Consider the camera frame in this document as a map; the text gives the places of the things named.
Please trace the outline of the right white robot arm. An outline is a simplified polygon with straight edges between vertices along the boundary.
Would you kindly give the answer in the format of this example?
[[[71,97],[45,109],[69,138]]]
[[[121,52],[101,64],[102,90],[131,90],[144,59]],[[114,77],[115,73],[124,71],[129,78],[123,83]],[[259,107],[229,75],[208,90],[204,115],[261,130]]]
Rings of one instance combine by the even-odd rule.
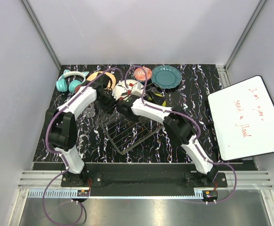
[[[131,120],[142,116],[163,124],[171,144],[182,147],[190,156],[200,175],[201,184],[209,187],[216,182],[218,169],[198,142],[200,128],[182,110],[160,106],[131,95],[118,100],[117,111]]]

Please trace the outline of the yellow-green bowl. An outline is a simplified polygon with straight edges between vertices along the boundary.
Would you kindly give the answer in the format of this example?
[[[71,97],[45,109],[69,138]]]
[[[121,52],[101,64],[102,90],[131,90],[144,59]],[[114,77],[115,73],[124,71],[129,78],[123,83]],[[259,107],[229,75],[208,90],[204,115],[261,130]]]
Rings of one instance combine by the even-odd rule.
[[[151,98],[152,98],[153,103],[155,103],[157,105],[164,106],[164,107],[167,106],[167,101],[166,101],[165,97],[162,96],[161,94],[153,93]]]

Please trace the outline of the red patterned bowl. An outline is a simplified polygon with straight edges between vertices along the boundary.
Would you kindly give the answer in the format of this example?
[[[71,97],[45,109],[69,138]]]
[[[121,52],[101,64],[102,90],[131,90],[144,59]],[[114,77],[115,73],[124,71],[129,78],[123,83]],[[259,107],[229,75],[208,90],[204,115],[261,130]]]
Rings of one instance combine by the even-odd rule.
[[[134,73],[133,73],[134,77],[136,80],[144,82],[147,78],[147,80],[151,79],[152,77],[152,71],[147,68],[147,67],[143,67],[141,68],[137,68]]]

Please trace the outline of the pink cup brown lid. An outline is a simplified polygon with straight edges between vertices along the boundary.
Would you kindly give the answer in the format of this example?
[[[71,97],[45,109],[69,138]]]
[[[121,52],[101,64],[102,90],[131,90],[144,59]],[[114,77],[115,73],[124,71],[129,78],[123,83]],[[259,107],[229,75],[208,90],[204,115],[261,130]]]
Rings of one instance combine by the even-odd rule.
[[[81,88],[81,85],[76,86],[76,88],[74,89],[74,94],[78,93],[80,88]]]

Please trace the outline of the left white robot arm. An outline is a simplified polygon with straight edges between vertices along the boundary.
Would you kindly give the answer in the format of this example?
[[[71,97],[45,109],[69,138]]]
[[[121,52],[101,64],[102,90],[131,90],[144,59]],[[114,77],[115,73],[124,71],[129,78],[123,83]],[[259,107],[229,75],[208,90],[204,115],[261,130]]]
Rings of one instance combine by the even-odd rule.
[[[98,74],[92,81],[84,80],[78,84],[73,97],[62,106],[49,108],[45,115],[45,145],[49,152],[59,155],[65,164],[65,172],[77,186],[87,183],[86,167],[80,158],[76,142],[78,131],[76,119],[93,102],[99,102],[100,108],[112,113],[116,100],[112,96],[112,80],[107,71]]]

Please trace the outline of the black marble pattern mat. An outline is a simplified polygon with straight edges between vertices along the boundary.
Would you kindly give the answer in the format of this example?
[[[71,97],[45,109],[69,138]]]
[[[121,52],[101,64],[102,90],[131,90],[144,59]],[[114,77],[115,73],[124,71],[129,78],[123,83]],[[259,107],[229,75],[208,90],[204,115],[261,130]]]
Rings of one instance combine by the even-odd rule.
[[[210,128],[208,95],[223,88],[227,74],[222,65],[178,64],[182,80],[174,89],[147,88],[161,94],[170,106],[181,106],[201,128],[199,142],[218,161],[216,136]],[[179,146],[171,144],[163,126],[140,118],[134,122],[119,112],[101,113],[97,106],[84,111],[77,120],[77,150],[86,162],[107,163],[187,163],[191,159]]]

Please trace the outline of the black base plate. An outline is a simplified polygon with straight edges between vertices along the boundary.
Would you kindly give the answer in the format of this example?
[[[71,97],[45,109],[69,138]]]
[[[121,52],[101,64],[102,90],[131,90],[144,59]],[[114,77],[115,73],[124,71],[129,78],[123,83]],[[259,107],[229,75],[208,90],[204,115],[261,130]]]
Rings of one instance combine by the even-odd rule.
[[[192,163],[86,163],[75,175],[65,173],[62,187],[103,187],[111,184],[175,184],[185,187],[226,188],[227,178],[220,171],[208,180]]]

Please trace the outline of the teal scalloped plate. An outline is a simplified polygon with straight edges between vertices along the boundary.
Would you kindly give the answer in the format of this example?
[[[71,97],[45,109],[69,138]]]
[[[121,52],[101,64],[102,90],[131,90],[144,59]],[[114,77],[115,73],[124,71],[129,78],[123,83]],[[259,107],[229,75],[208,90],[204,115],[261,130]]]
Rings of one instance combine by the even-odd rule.
[[[181,72],[170,65],[157,66],[152,70],[152,83],[162,89],[176,88],[179,86],[181,80]]]

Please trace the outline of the orange floral plate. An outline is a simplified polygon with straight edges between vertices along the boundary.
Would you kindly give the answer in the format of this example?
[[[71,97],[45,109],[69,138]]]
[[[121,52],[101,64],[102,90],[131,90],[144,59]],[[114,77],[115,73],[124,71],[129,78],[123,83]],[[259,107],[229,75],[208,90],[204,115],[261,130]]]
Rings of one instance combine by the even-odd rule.
[[[102,73],[102,71],[94,72],[94,73],[88,75],[86,80],[87,81],[92,81],[101,73]],[[106,87],[106,90],[113,90],[116,83],[117,83],[116,77],[113,74],[109,73],[109,72],[106,72],[105,74],[110,78],[108,86]]]

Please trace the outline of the wire dish rack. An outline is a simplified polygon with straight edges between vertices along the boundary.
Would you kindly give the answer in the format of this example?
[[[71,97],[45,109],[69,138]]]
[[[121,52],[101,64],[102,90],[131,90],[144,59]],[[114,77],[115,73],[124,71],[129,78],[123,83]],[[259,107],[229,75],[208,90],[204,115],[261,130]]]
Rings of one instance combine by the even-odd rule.
[[[116,110],[113,114],[101,112],[97,122],[113,148],[121,155],[133,150],[164,128],[161,123],[142,116],[132,121]]]

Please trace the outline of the white watermelon pattern plate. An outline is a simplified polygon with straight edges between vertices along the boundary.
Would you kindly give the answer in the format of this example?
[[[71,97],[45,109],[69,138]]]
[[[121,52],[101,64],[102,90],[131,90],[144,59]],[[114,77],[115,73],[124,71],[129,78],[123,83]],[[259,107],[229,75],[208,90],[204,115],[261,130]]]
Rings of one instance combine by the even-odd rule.
[[[130,94],[140,97],[143,92],[144,86],[142,83],[136,80],[128,79],[125,81],[119,81],[112,91],[112,95],[116,100],[120,100],[128,97]]]

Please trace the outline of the clear glass cup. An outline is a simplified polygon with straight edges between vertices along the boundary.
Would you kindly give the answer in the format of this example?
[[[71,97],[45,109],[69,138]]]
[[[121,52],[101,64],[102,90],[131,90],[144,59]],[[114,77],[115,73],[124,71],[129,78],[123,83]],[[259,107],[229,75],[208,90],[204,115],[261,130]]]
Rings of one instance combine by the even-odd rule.
[[[84,110],[84,115],[87,118],[92,118],[96,115],[96,110],[95,110],[95,106],[94,103],[91,103],[90,105],[88,105],[85,110]]]

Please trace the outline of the teal cat-ear headphones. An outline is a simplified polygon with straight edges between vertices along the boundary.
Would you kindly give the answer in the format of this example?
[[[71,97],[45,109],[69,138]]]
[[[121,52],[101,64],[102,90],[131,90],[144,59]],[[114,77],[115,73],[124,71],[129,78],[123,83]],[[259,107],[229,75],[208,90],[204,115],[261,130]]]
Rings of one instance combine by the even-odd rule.
[[[74,94],[74,89],[78,85],[82,85],[88,76],[89,72],[79,72],[79,71],[70,71],[70,70],[64,70],[63,74],[58,78],[58,80],[55,83],[55,87],[59,92],[70,92]],[[83,80],[77,80],[73,79],[70,81],[69,77],[81,77]]]

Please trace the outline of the white dry-erase board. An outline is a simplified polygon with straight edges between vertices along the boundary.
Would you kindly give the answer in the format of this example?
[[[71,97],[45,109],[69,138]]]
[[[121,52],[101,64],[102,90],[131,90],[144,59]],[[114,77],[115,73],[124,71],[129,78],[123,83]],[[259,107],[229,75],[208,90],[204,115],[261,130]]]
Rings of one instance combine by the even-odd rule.
[[[211,93],[208,104],[223,160],[274,152],[274,104],[260,75]]]

